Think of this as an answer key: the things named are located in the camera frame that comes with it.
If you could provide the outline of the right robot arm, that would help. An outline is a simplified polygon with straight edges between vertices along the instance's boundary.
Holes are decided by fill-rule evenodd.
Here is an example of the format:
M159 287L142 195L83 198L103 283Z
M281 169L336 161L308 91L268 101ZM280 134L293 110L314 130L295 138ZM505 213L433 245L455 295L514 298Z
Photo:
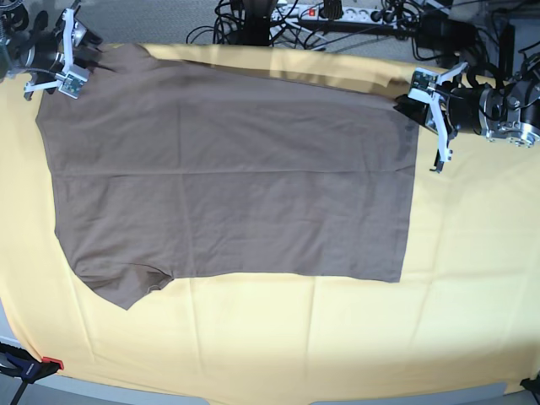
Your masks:
M24 98L59 92L77 99L100 64L103 39L78 19L81 2L65 8L56 23L42 10L33 22L22 1L1 2L1 79L28 73Z

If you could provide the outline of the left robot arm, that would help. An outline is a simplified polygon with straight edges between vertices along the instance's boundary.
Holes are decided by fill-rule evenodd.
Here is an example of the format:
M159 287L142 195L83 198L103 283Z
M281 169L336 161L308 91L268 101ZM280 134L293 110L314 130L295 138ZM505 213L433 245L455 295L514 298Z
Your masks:
M491 63L462 62L443 73L418 67L396 102L395 110L437 135L433 172L451 161L460 132L531 148L539 142L539 55L525 57L508 81Z

